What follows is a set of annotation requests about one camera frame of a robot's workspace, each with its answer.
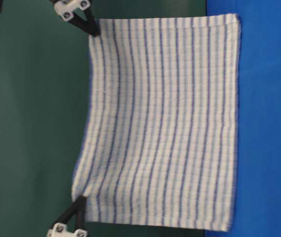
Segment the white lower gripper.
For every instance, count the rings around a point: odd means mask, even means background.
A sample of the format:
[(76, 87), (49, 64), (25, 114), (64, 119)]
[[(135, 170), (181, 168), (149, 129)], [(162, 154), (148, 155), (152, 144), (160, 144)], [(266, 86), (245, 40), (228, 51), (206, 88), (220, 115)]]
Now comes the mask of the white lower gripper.
[[(85, 230), (86, 197), (79, 196), (55, 221), (47, 232), (47, 237), (86, 237)], [(67, 223), (76, 216), (75, 231), (67, 230)]]

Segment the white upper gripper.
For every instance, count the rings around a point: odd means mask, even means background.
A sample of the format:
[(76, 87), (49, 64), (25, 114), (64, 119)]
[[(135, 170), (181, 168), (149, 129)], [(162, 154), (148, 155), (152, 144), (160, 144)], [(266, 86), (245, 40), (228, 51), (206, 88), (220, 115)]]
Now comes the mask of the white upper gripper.
[[(82, 31), (93, 37), (99, 35), (99, 27), (91, 11), (89, 0), (55, 0), (53, 3), (55, 12), (63, 19), (69, 20), (68, 23), (76, 26)], [(85, 10), (86, 20), (79, 17), (75, 10)]]

